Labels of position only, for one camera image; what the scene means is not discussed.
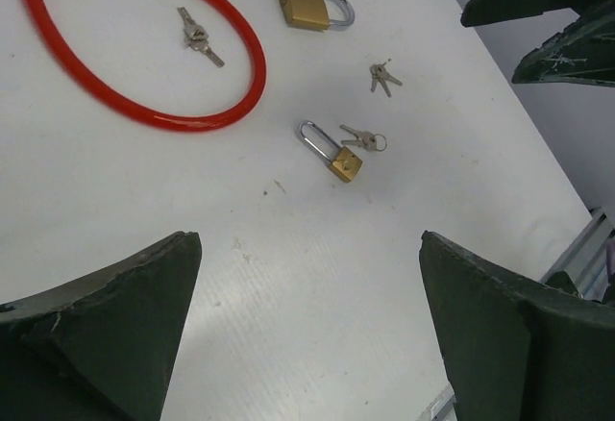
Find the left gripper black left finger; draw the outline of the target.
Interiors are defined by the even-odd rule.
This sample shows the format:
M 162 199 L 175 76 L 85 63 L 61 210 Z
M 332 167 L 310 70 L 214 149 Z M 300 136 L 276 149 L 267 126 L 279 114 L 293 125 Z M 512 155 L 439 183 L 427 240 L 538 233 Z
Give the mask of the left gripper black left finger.
M 4 420 L 159 420 L 201 265 L 196 233 L 1 307 Z

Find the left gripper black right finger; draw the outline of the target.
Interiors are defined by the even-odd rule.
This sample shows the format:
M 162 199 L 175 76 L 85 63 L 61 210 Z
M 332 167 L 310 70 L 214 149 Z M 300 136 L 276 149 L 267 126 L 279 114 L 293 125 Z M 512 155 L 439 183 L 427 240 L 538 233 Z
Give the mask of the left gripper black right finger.
M 458 419 L 613 419 L 612 293 L 582 299 L 435 232 L 419 262 Z

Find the large padlock keys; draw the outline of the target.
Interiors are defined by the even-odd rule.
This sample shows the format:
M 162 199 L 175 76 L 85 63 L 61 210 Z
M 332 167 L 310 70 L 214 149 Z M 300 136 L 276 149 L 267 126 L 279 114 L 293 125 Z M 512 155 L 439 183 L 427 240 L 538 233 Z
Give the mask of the large padlock keys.
M 374 63 L 370 66 L 370 74 L 372 78 L 370 91 L 374 93 L 377 90 L 377 87 L 381 87 L 386 96 L 391 98 L 392 93 L 388 85 L 393 84 L 401 87 L 403 82 L 388 72 L 386 67 L 388 63 L 389 61 L 386 61 L 383 63 Z

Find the large brass padlock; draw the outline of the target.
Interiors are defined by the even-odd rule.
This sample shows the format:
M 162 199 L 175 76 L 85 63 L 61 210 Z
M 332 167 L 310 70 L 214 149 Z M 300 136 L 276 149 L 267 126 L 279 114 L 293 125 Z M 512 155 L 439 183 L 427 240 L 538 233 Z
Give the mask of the large brass padlock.
M 312 30 L 342 31 L 352 26 L 356 13 L 348 0 L 278 0 L 286 24 L 290 27 Z M 327 3 L 334 4 L 342 13 L 342 19 L 329 16 Z

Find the small brass padlock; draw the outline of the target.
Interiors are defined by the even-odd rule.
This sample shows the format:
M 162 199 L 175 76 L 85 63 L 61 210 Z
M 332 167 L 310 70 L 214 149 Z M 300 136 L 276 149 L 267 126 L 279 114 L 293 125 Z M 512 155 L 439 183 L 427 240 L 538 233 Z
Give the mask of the small brass padlock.
M 308 131 L 324 140 L 331 151 L 324 151 L 314 140 L 308 136 Z M 312 121 L 304 121 L 298 126 L 298 135 L 313 152 L 319 156 L 328 169 L 340 181 L 348 184 L 352 182 L 363 165 L 362 159 L 347 146 L 338 144 L 320 126 Z

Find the cable lock keys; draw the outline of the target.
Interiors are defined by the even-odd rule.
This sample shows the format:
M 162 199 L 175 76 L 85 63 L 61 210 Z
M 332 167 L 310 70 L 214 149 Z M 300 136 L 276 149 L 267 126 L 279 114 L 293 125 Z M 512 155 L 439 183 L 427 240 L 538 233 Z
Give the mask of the cable lock keys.
M 209 45 L 209 34 L 205 28 L 191 17 L 185 7 L 179 7 L 177 12 L 184 23 L 184 46 L 205 55 L 217 67 L 223 67 L 225 63 L 211 49 Z

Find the red cable lock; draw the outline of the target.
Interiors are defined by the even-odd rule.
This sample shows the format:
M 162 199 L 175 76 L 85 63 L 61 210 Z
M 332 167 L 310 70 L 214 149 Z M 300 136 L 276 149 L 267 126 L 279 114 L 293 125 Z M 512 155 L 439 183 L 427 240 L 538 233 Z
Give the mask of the red cable lock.
M 262 44 L 229 0 L 22 0 L 61 70 L 111 110 L 179 133 L 213 132 L 254 110 L 267 82 Z M 217 67 L 185 47 L 185 7 Z

